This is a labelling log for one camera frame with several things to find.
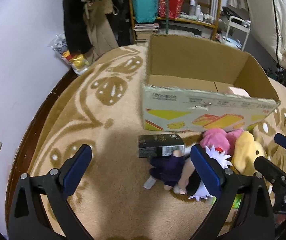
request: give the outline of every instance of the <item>shelving unit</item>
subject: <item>shelving unit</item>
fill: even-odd
[[[135,17],[134,17],[134,11],[133,11],[133,4],[132,4],[132,0],[129,0],[129,2],[130,2],[131,25],[132,25],[132,30],[133,30],[134,40],[135,40],[135,38],[136,38],[135,32],[134,32]],[[201,5],[201,7],[206,7],[210,10],[211,6],[212,6],[212,0],[210,0],[210,4],[205,4],[205,3],[201,3],[201,2],[199,2],[198,4]],[[218,30],[220,8],[221,8],[221,0],[218,0],[217,13],[216,13],[216,19],[214,21],[214,24],[209,24],[209,23],[201,22],[201,21],[193,21],[193,20],[183,19],[183,18],[176,18],[176,19],[169,19],[169,20],[170,21],[176,21],[176,22],[184,22],[184,23],[194,23],[194,24],[205,26],[205,27],[213,28],[212,39],[214,39],[216,36],[216,32]],[[165,18],[162,18],[162,17],[157,17],[156,19],[157,20],[165,20]]]

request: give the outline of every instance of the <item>open cardboard box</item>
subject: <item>open cardboard box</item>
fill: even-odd
[[[251,98],[226,94],[243,88]],[[253,56],[202,38],[152,35],[146,51],[147,130],[250,129],[280,105]]]

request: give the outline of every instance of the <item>blue gripper pad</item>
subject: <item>blue gripper pad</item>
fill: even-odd
[[[191,148],[191,161],[208,192],[212,196],[220,197],[224,177],[220,176],[223,168],[219,163],[211,159],[199,144]]]
[[[92,149],[83,144],[73,158],[67,159],[62,165],[59,183],[63,186],[63,196],[67,198],[75,193],[84,172],[92,160]]]
[[[286,149],[286,136],[284,136],[280,133],[277,133],[274,136],[274,141],[275,141],[275,143],[279,144],[280,146],[282,146],[283,148]]]

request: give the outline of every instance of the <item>stack of books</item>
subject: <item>stack of books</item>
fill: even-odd
[[[152,33],[157,33],[159,31],[160,25],[158,23],[150,24],[136,24],[135,33],[136,33],[136,43],[145,43],[149,40]]]

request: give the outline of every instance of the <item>plush toy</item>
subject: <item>plush toy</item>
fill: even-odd
[[[206,153],[210,156],[210,158],[214,158],[218,161],[222,168],[228,168],[228,165],[232,166],[232,163],[227,161],[228,158],[231,158],[230,155],[225,155],[225,152],[217,151],[214,146],[208,148],[205,146]],[[188,158],[185,161],[181,178],[178,182],[178,185],[173,189],[175,193],[186,194],[187,193],[187,185],[189,184],[189,178],[192,173],[195,171],[195,167],[191,161],[191,158]],[[204,186],[204,183],[201,181],[199,187],[193,195],[190,195],[189,198],[195,198],[200,201],[200,198],[207,198],[211,196],[207,189]]]
[[[234,168],[242,175],[252,176],[256,172],[254,161],[259,156],[265,157],[262,145],[254,141],[253,135],[248,131],[241,133],[235,142],[234,156],[232,157]]]
[[[150,175],[164,182],[164,189],[170,190],[179,181],[185,163],[184,153],[173,151],[170,157],[152,157]]]
[[[203,148],[214,146],[218,151],[233,156],[235,141],[243,131],[243,129],[237,129],[227,133],[221,128],[212,128],[204,132],[200,145]]]

